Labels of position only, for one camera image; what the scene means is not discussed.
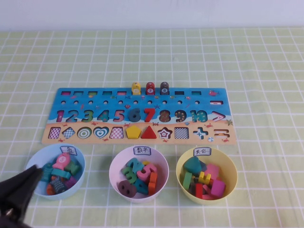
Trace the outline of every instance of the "pink bowl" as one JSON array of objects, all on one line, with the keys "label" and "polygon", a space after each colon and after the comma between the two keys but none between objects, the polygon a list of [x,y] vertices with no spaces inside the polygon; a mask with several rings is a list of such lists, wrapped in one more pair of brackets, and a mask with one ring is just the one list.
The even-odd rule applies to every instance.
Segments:
[{"label": "pink bowl", "polygon": [[[149,161],[156,166],[157,185],[156,193],[154,195],[148,196],[141,193],[136,193],[133,198],[129,198],[119,192],[119,182],[126,180],[126,177],[122,174],[121,169],[123,169],[126,163],[132,158],[137,158],[140,162]],[[155,199],[166,185],[169,178],[169,165],[165,157],[156,149],[149,146],[131,146],[121,151],[113,159],[109,170],[109,177],[112,187],[126,200],[132,203],[146,203]]]}]

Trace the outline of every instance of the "heart shape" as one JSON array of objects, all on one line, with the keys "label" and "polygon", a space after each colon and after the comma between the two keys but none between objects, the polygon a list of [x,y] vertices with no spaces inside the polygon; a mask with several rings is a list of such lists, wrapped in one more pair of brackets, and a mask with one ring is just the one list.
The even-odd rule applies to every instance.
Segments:
[{"label": "heart shape", "polygon": [[94,135],[96,135],[97,138],[102,139],[109,133],[109,128],[107,127],[96,127],[94,129]]},{"label": "heart shape", "polygon": [[186,171],[197,175],[201,171],[201,164],[198,157],[191,157],[184,163],[184,168]]}]

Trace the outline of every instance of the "blue bowl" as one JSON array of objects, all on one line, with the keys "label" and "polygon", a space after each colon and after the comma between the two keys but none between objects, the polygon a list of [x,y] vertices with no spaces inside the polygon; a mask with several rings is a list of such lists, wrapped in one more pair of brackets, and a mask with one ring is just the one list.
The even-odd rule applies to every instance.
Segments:
[{"label": "blue bowl", "polygon": [[78,180],[77,183],[63,193],[49,196],[47,195],[48,183],[39,181],[35,189],[36,195],[49,200],[63,200],[72,196],[81,187],[85,178],[84,174],[86,170],[86,160],[81,151],[77,147],[70,144],[54,144],[41,149],[40,151],[35,153],[34,156],[29,160],[26,165],[26,169],[33,165],[37,165],[39,168],[42,168],[46,163],[53,162],[54,160],[56,161],[56,158],[62,153],[61,150],[64,152],[68,151],[71,156],[71,160],[74,162],[78,162],[81,166],[81,170],[74,176],[74,178]]}]

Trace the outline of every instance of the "yellow bowl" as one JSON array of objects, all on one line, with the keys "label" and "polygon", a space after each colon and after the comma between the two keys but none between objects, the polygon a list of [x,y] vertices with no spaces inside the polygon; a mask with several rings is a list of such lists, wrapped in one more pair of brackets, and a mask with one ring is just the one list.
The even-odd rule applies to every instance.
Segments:
[{"label": "yellow bowl", "polygon": [[[183,177],[185,176],[185,169],[183,168],[184,163],[190,158],[194,156],[194,153],[197,154],[197,149],[199,149],[199,154],[197,157],[200,161],[204,162],[205,164],[215,164],[220,167],[219,176],[226,184],[226,189],[224,192],[224,196],[220,199],[215,200],[205,200],[199,199],[193,195],[191,195],[187,190],[185,190],[182,186]],[[238,172],[236,169],[235,164],[233,161],[222,151],[219,151],[214,148],[209,147],[196,147],[186,151],[178,160],[176,165],[176,177],[180,184],[182,191],[185,195],[195,203],[202,204],[202,205],[210,205],[214,203],[218,203],[224,198],[226,198],[237,185],[238,181]]]}]

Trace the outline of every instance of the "handwritten label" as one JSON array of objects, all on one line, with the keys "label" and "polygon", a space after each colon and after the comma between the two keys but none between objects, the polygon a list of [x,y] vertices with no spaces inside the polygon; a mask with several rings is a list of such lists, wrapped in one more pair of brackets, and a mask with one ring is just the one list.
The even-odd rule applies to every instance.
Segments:
[{"label": "handwritten label", "polygon": [[197,147],[193,150],[193,156],[210,156],[211,148],[210,147]]},{"label": "handwritten label", "polygon": [[148,146],[135,146],[133,151],[135,155],[151,155],[151,148]]},{"label": "handwritten label", "polygon": [[73,146],[61,146],[60,149],[62,153],[68,153],[77,156],[76,148]]}]

